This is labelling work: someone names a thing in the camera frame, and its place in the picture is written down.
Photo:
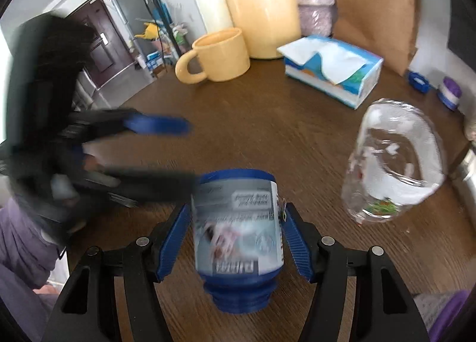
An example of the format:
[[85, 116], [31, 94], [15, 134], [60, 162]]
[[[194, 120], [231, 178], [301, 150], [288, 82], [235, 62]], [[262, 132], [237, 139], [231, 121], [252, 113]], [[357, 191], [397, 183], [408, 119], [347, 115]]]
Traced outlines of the dark brown door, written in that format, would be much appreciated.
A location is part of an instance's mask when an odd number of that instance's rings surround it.
[[101, 88], [133, 64], [127, 44], [103, 0], [85, 1], [68, 17], [94, 31], [85, 71], [97, 88]]

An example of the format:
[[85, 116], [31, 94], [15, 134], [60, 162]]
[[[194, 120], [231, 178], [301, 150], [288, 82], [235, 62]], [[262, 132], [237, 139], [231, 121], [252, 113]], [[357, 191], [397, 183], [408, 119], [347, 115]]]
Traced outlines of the yellow ceramic mug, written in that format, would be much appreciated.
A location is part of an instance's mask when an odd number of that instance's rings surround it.
[[[189, 62], [197, 59], [202, 70], [192, 74]], [[192, 44], [191, 50], [184, 53], [175, 65], [175, 75], [184, 84], [198, 84], [203, 80], [225, 82], [238, 78], [250, 68], [242, 29], [232, 27], [206, 34]]]

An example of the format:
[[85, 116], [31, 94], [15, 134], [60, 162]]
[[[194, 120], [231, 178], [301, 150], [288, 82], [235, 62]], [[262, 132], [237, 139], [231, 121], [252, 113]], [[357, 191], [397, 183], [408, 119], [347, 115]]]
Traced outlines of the blue white tissue box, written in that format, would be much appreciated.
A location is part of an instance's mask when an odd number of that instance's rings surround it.
[[340, 40], [311, 35], [280, 46], [285, 74], [351, 109], [358, 109], [378, 83], [384, 59]]

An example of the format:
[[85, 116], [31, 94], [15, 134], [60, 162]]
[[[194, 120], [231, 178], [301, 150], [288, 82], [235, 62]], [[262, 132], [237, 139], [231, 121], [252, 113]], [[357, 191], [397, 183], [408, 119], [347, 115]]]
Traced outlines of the small blue lid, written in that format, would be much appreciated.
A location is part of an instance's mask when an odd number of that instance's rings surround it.
[[421, 74], [408, 71], [408, 83], [419, 93], [427, 94], [430, 91], [431, 85], [429, 81]]

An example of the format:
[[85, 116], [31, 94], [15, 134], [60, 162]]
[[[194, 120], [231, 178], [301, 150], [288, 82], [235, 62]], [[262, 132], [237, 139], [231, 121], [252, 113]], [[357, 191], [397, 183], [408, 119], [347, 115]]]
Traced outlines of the small purple white jar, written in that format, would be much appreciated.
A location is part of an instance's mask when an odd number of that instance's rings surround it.
[[438, 87], [437, 96], [444, 106], [454, 111], [460, 103], [462, 89], [453, 79], [445, 76], [442, 84]]

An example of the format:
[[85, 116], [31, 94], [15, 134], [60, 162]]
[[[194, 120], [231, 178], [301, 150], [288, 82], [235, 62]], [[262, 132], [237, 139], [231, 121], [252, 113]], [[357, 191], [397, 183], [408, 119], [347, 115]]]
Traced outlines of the brown paper bag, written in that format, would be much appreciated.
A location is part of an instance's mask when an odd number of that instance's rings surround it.
[[333, 37], [384, 59], [402, 76], [416, 53], [419, 0], [336, 0]]

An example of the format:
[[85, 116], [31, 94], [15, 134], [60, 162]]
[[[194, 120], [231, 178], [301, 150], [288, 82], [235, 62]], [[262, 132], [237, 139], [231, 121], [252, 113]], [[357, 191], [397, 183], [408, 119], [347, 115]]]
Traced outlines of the blue labelled plastic jar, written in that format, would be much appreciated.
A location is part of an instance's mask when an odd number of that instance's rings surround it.
[[222, 312], [264, 309], [284, 265], [278, 185], [256, 169], [200, 177], [191, 198], [195, 269]]

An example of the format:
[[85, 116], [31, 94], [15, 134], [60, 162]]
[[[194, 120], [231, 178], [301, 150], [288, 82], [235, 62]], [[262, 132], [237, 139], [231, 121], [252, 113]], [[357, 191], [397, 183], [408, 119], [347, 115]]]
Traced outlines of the yellow thermos jug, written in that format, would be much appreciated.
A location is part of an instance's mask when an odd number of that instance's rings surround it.
[[301, 38], [297, 0], [226, 0], [253, 59], [280, 59], [278, 48]]

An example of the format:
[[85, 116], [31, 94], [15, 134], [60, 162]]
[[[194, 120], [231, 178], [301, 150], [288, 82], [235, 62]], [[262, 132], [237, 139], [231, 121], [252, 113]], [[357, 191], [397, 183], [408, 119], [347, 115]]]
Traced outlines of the clear plastic jar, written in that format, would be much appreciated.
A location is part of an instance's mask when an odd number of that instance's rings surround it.
[[434, 194], [446, 178], [440, 136], [418, 108], [372, 103], [361, 121], [341, 198], [358, 225], [392, 220]]

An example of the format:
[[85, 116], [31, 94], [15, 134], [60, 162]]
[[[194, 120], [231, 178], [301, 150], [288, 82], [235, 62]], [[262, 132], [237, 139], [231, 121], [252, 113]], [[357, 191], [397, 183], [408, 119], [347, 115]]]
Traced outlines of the grey refrigerator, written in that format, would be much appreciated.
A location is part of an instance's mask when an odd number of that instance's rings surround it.
[[[165, 19], [170, 29], [173, 29], [173, 19], [162, 0], [112, 0], [118, 10], [121, 20], [127, 28], [130, 39], [138, 52], [146, 59], [153, 52], [159, 52], [165, 57], [165, 61], [174, 66], [178, 60], [178, 53], [173, 45]], [[159, 36], [153, 40], [140, 37], [145, 34], [148, 23], [159, 27]]]

